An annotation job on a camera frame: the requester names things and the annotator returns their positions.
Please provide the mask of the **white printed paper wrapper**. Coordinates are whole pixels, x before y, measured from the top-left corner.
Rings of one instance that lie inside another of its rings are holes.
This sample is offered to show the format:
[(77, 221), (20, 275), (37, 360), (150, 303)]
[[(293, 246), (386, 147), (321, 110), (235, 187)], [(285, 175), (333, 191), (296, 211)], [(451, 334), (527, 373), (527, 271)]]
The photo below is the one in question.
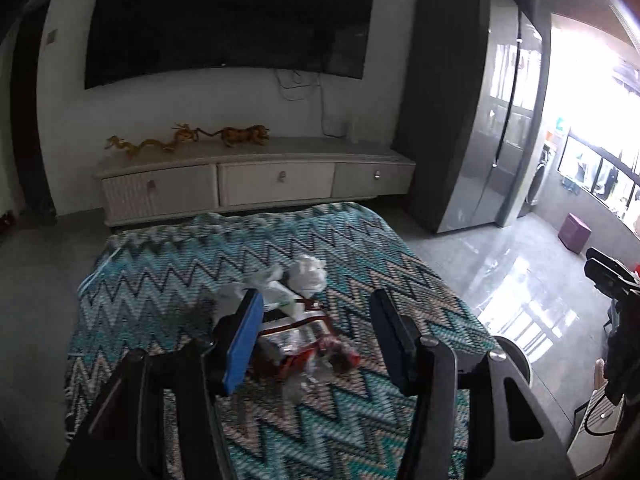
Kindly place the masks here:
[(304, 304), (298, 302), (300, 296), (280, 283), (283, 273), (282, 266), (276, 263), (267, 269), (247, 275), (240, 282), (219, 287), (214, 295), (214, 321), (218, 322), (238, 310), (249, 289), (256, 289), (262, 294), (265, 313), (281, 310), (290, 318), (299, 318), (304, 312)]

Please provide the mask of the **red snack wrapper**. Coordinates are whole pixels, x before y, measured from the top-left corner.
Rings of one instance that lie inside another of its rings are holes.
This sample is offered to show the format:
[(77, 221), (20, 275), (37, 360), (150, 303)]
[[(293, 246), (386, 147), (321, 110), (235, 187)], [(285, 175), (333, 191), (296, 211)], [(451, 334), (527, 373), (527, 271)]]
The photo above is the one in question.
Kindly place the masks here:
[(281, 310), (264, 314), (250, 360), (255, 377), (286, 382), (307, 374), (346, 374), (360, 365), (361, 356), (334, 327), (318, 300), (300, 298), (304, 312), (290, 318)]

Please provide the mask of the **white tissue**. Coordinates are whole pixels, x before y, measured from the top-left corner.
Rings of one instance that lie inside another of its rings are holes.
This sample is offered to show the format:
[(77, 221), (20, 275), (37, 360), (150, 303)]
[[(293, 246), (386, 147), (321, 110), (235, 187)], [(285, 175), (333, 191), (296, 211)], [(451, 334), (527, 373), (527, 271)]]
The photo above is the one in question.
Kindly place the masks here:
[(326, 263), (314, 256), (301, 255), (288, 268), (288, 287), (310, 299), (326, 288)]

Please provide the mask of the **round white-rimmed trash bin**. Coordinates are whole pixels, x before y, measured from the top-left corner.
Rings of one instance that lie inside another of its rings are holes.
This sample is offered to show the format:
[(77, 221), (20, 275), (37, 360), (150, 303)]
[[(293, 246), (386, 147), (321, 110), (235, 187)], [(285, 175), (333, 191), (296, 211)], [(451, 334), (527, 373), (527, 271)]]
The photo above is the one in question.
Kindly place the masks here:
[(506, 352), (514, 365), (523, 375), (527, 385), (531, 386), (532, 381), (532, 368), (530, 367), (529, 360), (521, 348), (511, 339), (495, 335), (495, 340), (498, 342), (500, 348)]

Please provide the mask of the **purple storage stool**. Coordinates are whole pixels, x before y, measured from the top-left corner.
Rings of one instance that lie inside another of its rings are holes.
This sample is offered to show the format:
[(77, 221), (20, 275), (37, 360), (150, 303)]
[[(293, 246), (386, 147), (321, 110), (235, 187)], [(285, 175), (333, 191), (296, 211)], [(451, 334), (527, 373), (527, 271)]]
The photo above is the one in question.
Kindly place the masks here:
[(574, 254), (579, 255), (585, 248), (591, 229), (574, 214), (568, 214), (559, 229), (558, 239)]

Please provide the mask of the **white side table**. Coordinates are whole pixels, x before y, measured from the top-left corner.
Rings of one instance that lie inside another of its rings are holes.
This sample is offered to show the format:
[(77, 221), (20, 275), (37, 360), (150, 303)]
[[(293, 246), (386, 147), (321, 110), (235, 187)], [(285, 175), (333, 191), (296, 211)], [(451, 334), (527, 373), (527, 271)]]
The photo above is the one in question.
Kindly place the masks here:
[(585, 479), (604, 466), (622, 418), (624, 401), (614, 405), (606, 397), (605, 387), (606, 384), (593, 391), (585, 416), (568, 447), (567, 457), (577, 479)]

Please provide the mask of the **front-load washing machine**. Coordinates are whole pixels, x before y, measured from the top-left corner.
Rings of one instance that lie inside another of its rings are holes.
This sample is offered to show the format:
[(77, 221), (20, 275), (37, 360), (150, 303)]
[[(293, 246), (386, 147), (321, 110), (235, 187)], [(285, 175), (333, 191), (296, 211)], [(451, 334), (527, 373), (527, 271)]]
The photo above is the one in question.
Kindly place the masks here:
[(536, 206), (539, 200), (539, 196), (544, 186), (544, 182), (548, 178), (549, 171), (552, 169), (552, 159), (554, 159), (555, 148), (546, 142), (542, 147), (540, 159), (536, 171), (530, 184), (528, 193), (525, 197), (525, 203), (529, 207)]

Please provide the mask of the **teal zigzag knitted table cloth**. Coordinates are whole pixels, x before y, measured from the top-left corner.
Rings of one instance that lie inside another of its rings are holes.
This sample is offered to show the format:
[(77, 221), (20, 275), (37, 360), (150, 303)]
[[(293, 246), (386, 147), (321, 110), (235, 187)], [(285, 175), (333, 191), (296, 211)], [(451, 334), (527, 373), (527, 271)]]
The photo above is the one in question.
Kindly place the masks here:
[(317, 307), (268, 322), (291, 325), (301, 341), (325, 328), (360, 354), (350, 372), (322, 379), (299, 398), (255, 372), (219, 402), (222, 428), (242, 479), (391, 479), (416, 404), (387, 376), (368, 302), (384, 289), (421, 333), (461, 353), (496, 346), (469, 307), (374, 211), (333, 203), (298, 211), (225, 217), (110, 236), (78, 288), (67, 353), (65, 434), (72, 438), (101, 387), (131, 349), (180, 349), (209, 332), (224, 292), (250, 278), (283, 278), (314, 257), (326, 269)]

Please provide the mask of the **silver double-door refrigerator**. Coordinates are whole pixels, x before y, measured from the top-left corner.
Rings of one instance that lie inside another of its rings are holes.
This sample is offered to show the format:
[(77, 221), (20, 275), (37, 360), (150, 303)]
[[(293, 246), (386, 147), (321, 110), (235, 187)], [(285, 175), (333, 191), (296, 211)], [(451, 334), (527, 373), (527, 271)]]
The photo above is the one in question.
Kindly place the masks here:
[(434, 233), (506, 222), (541, 113), (538, 0), (416, 0), (393, 148), (409, 214)]

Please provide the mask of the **cream TV cabinet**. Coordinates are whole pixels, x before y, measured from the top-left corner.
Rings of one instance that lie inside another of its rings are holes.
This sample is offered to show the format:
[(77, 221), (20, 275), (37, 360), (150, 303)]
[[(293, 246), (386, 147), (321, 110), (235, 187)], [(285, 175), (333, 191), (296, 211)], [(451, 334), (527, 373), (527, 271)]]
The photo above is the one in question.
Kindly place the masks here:
[(414, 163), (371, 143), (273, 138), (228, 148), (183, 144), (175, 153), (113, 154), (96, 175), (108, 226), (232, 212), (405, 195)]

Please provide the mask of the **golden dragon figurine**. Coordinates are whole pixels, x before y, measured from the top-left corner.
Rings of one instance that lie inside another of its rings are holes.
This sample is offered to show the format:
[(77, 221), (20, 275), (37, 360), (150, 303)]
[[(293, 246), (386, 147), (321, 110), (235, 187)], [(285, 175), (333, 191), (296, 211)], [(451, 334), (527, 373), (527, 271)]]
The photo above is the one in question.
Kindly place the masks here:
[(145, 139), (139, 144), (133, 144), (119, 136), (110, 136), (104, 148), (117, 148), (123, 151), (127, 157), (137, 157), (144, 148), (159, 148), (162, 152), (173, 153), (181, 144), (186, 142), (198, 142), (200, 140), (200, 130), (192, 129), (188, 124), (175, 124), (174, 136), (169, 142), (162, 142), (156, 139)]

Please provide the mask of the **orange tiger figurine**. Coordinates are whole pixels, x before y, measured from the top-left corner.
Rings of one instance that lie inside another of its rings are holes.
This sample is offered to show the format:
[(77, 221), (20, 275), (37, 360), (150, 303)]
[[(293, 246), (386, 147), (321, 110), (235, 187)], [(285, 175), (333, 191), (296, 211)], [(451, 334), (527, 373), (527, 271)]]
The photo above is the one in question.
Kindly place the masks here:
[(195, 131), (211, 138), (219, 136), (227, 148), (235, 148), (240, 144), (264, 145), (269, 140), (269, 129), (263, 125), (254, 125), (248, 128), (224, 127), (215, 132), (196, 128)]

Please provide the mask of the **white router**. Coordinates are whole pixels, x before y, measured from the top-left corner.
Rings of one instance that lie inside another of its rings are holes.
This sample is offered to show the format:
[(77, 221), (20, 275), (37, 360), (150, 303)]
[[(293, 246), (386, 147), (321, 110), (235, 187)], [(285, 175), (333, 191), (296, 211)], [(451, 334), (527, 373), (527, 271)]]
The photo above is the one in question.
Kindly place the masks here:
[(354, 143), (357, 140), (358, 117), (349, 116), (343, 120), (342, 138)]

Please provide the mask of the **large black wall television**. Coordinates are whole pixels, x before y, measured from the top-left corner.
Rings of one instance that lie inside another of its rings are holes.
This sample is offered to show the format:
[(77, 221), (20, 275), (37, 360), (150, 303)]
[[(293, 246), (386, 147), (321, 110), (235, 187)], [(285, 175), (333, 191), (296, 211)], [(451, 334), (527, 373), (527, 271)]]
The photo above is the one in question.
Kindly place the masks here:
[(85, 86), (200, 68), (363, 76), (373, 0), (96, 0)]

